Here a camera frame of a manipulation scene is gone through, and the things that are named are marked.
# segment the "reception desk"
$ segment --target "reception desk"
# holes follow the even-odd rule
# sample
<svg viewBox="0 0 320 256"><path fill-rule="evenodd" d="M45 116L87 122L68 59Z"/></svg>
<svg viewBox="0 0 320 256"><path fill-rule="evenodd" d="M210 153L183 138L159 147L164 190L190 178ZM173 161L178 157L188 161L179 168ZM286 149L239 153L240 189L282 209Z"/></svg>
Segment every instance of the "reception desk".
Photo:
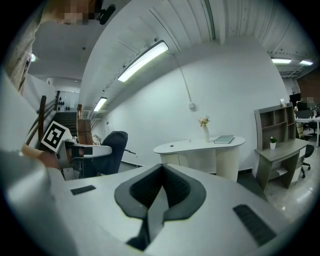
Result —
<svg viewBox="0 0 320 256"><path fill-rule="evenodd" d="M216 144L211 137L209 142L203 138L181 140L157 146L153 152L160 154L163 164L169 163L193 168L205 173L215 174L237 181L239 171L239 147L246 142L235 136L229 144Z"/></svg>

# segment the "book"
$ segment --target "book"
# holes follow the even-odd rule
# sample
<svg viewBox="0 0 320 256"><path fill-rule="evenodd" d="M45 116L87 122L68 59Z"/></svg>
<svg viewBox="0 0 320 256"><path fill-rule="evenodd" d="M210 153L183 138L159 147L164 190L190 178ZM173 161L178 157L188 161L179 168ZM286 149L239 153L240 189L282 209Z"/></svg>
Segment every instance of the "book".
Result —
<svg viewBox="0 0 320 256"><path fill-rule="evenodd" d="M229 144L235 136L233 135L222 135L216 138L213 142L216 144Z"/></svg>

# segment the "wall-mounted light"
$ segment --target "wall-mounted light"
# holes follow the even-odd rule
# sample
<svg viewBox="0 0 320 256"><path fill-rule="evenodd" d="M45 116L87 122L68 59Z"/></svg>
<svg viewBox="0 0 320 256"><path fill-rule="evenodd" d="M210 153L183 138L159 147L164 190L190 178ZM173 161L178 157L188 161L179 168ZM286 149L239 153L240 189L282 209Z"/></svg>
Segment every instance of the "wall-mounted light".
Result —
<svg viewBox="0 0 320 256"><path fill-rule="evenodd" d="M106 101L107 101L107 98L101 97L100 100L99 100L99 102L98 102L98 104L95 106L95 108L94 108L93 111L94 111L94 112L99 111L99 110L101 109L101 107L105 104Z"/></svg>
<svg viewBox="0 0 320 256"><path fill-rule="evenodd" d="M273 63L289 64L291 59L289 58L272 58Z"/></svg>
<svg viewBox="0 0 320 256"><path fill-rule="evenodd" d="M307 60L301 60L301 61L300 61L300 64L310 66L310 65L312 65L312 64L313 64L313 62L311 62L311 61L307 61Z"/></svg>
<svg viewBox="0 0 320 256"><path fill-rule="evenodd" d="M31 54L31 62L34 62L36 60L36 56L32 53Z"/></svg>
<svg viewBox="0 0 320 256"><path fill-rule="evenodd" d="M118 76L121 82L127 81L134 73L141 69L148 62L152 61L155 57L169 50L165 41L161 40L154 44L152 47L144 51L138 58L136 58L126 69Z"/></svg>

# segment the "small plant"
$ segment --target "small plant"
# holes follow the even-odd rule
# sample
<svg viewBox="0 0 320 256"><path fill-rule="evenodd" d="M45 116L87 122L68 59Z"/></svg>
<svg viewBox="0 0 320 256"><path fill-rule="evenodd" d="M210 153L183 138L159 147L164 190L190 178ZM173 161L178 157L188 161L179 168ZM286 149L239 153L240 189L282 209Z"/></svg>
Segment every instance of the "small plant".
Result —
<svg viewBox="0 0 320 256"><path fill-rule="evenodd" d="M278 140L276 138L271 137L270 138L270 143L276 143Z"/></svg>
<svg viewBox="0 0 320 256"><path fill-rule="evenodd" d="M206 117L202 117L198 120L198 122L200 123L200 127L203 127L203 126L206 126L207 123L210 122L210 117L209 116L206 116Z"/></svg>

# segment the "grey shelving unit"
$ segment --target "grey shelving unit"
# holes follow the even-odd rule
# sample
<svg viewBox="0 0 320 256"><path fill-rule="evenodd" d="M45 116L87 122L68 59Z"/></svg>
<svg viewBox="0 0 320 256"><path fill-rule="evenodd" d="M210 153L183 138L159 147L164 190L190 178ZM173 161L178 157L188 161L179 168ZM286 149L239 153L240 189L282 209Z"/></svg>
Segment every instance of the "grey shelving unit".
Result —
<svg viewBox="0 0 320 256"><path fill-rule="evenodd" d="M295 115L292 103L262 108L254 111L257 132L257 149L270 148L270 137L277 143L288 142L296 137Z"/></svg>
<svg viewBox="0 0 320 256"><path fill-rule="evenodd" d="M254 111L257 132L259 165L256 180L265 190L268 181L281 177L286 188L293 182L299 153L308 142L296 139L295 115L292 103ZM270 137L276 138L275 149L270 149Z"/></svg>

